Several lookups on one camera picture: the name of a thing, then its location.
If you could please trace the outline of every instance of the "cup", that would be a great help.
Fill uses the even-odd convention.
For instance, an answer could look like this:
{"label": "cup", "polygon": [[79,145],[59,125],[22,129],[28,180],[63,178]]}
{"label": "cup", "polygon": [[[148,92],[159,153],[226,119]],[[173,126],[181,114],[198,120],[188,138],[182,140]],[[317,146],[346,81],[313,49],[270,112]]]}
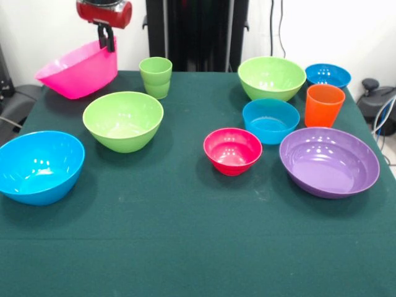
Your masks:
{"label": "cup", "polygon": [[305,126],[332,127],[342,104],[344,92],[333,85],[312,85],[307,90]]}
{"label": "cup", "polygon": [[144,59],[139,64],[140,74],[143,79],[144,89],[156,99],[168,96],[172,62],[163,57]]}

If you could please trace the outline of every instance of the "light green bowl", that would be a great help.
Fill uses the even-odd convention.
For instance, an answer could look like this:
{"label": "light green bowl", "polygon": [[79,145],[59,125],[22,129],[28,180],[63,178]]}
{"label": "light green bowl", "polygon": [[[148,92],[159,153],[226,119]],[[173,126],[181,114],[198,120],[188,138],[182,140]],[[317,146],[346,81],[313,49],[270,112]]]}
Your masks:
{"label": "light green bowl", "polygon": [[105,147],[131,153],[155,135],[163,118],[157,99],[138,92],[118,92],[91,102],[82,115],[85,127]]}
{"label": "light green bowl", "polygon": [[282,58],[257,57],[248,59],[238,68],[242,87],[251,100],[291,99],[305,83],[304,69]]}

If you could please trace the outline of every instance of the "magenta bowl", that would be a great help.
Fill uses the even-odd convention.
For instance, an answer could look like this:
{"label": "magenta bowl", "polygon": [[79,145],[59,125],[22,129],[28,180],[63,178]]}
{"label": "magenta bowl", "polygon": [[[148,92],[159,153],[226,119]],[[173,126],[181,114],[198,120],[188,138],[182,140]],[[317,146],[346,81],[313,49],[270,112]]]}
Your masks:
{"label": "magenta bowl", "polygon": [[262,146],[260,140],[246,130],[223,128],[205,138],[204,151],[218,171],[237,176],[258,161]]}

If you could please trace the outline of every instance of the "bowl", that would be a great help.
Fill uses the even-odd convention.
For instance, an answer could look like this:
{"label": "bowl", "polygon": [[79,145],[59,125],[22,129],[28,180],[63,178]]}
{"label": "bowl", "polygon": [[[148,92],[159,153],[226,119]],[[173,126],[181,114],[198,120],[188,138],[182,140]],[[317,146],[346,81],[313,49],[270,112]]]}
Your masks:
{"label": "bowl", "polygon": [[223,128],[205,138],[204,151],[219,172],[237,176],[258,161],[262,146],[260,140],[246,130]]}
{"label": "bowl", "polygon": [[251,100],[291,99],[305,83],[305,71],[282,58],[257,57],[248,59],[238,68],[242,87]]}
{"label": "bowl", "polygon": [[351,82],[351,75],[344,68],[331,64],[314,64],[305,69],[308,84],[327,84],[344,88]]}
{"label": "bowl", "polygon": [[326,127],[287,135],[280,145],[280,159],[299,187],[322,198],[363,192],[379,177],[378,159],[363,141]]}
{"label": "bowl", "polygon": [[298,110],[277,99],[249,102],[242,115],[246,130],[257,136],[262,144],[280,144],[299,123]]}
{"label": "bowl", "polygon": [[59,131],[19,136],[0,148],[0,192],[30,205],[62,199],[80,176],[82,143]]}
{"label": "bowl", "polygon": [[109,53],[93,41],[46,65],[35,78],[74,100],[103,88],[117,73],[117,51]]}
{"label": "bowl", "polygon": [[163,118],[160,102],[139,92],[117,92],[91,102],[82,120],[105,147],[119,153],[142,149],[155,135]]}

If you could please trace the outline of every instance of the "white wall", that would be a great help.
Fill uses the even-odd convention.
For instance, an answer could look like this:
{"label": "white wall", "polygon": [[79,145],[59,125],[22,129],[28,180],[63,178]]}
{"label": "white wall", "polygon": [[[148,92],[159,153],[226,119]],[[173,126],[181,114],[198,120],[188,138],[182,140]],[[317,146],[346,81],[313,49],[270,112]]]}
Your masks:
{"label": "white wall", "polygon": [[[270,0],[250,0],[250,32],[245,32],[243,59],[270,54]],[[352,75],[355,99],[366,77],[381,85],[396,85],[396,1],[391,0],[284,0],[282,43],[286,58],[302,67],[329,62]],[[280,0],[275,0],[273,29],[275,55]]]}
{"label": "white wall", "polygon": [[[119,69],[138,69],[149,56],[145,1],[134,0],[131,24],[115,29]],[[14,84],[35,83],[37,70],[96,40],[97,27],[77,14],[75,0],[0,0],[0,44]]]}
{"label": "white wall", "polygon": [[[250,0],[250,32],[243,59],[269,55],[270,0]],[[145,1],[132,0],[132,22],[115,30],[119,68],[137,69],[149,56],[147,29],[142,30]],[[275,54],[280,0],[275,0]],[[286,57],[303,67],[331,62],[348,69],[356,98],[365,77],[396,85],[396,1],[284,0],[282,41]],[[97,38],[96,26],[79,18],[75,0],[0,0],[0,43],[16,85],[35,82],[46,63]]]}

